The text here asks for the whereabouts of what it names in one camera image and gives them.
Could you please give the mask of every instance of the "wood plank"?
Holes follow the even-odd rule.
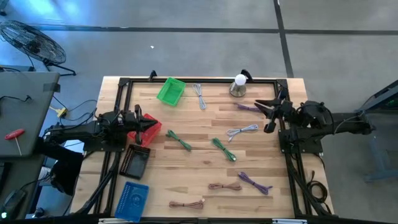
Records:
[[[104,77],[97,114],[113,110],[119,78]],[[298,107],[300,102],[307,100],[304,82],[301,78],[288,78],[287,81],[290,98],[294,106]],[[277,133],[263,132],[268,120],[262,113],[239,110],[236,106],[236,103],[254,106],[254,100],[258,99],[271,100],[274,98],[274,87],[268,84],[248,84],[246,96],[242,98],[232,97],[228,87],[229,83],[202,83],[202,95],[207,109],[201,110],[192,83],[187,83],[176,107],[166,105],[156,98],[162,83],[134,83],[131,108],[140,104],[143,113],[151,114],[162,123],[162,129],[149,146],[151,153],[143,178],[137,181],[118,176],[113,214],[124,184],[130,181],[149,186],[144,217],[293,217],[285,157],[279,152]],[[121,105],[124,105],[125,96],[126,90],[122,93]],[[258,124],[259,130],[240,133],[228,142],[228,129],[243,128],[250,124]],[[188,152],[178,141],[165,137],[168,129],[188,142],[192,151]],[[212,138],[219,138],[238,160],[228,161],[222,150],[211,143]],[[86,202],[98,185],[103,157],[103,152],[96,152],[83,161],[72,212]],[[325,171],[319,158],[306,154],[303,155],[303,163],[306,178],[309,179],[312,171],[315,171],[315,180],[327,187]],[[240,171],[246,172],[259,184],[272,185],[269,195],[263,195],[252,185],[241,181],[238,177]],[[230,184],[236,181],[242,185],[242,190],[208,188],[210,183]],[[303,209],[300,193],[301,191],[298,195],[300,207]],[[107,195],[108,186],[104,191],[102,210]],[[203,210],[169,208],[171,200],[190,203],[201,199],[205,199]],[[332,208],[330,197],[327,203]]]

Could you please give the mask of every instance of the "yellow connector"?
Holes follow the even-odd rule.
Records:
[[[64,116],[66,116],[66,115],[67,115],[67,111],[68,111],[66,108],[55,109],[55,108],[52,108],[51,106],[50,106],[50,109],[51,109],[51,110],[54,110],[55,112],[57,112],[57,117],[64,117]]]

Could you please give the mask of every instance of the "screwdriver handle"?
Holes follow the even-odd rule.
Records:
[[[23,134],[24,132],[25,132],[24,129],[15,130],[15,131],[9,133],[8,135],[6,135],[5,139],[6,140],[14,139],[14,138],[20,136],[21,134]]]

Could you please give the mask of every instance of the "green cable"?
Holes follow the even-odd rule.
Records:
[[[188,143],[186,143],[185,141],[179,139],[178,136],[177,136],[172,130],[167,130],[166,137],[174,138],[175,140],[179,141],[179,142],[181,143],[181,145],[182,145],[186,150],[191,151],[191,148],[192,148],[192,147],[191,147]]]
[[[232,152],[229,152],[228,149],[225,148],[225,146],[221,143],[221,141],[218,138],[213,138],[211,141],[215,146],[223,150],[229,161],[231,162],[236,161],[236,156],[232,154]]]

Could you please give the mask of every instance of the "fan grille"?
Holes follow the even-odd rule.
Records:
[[[54,40],[37,29],[18,21],[6,21],[0,24],[0,34],[15,48],[31,57],[56,65],[67,59],[65,51]]]

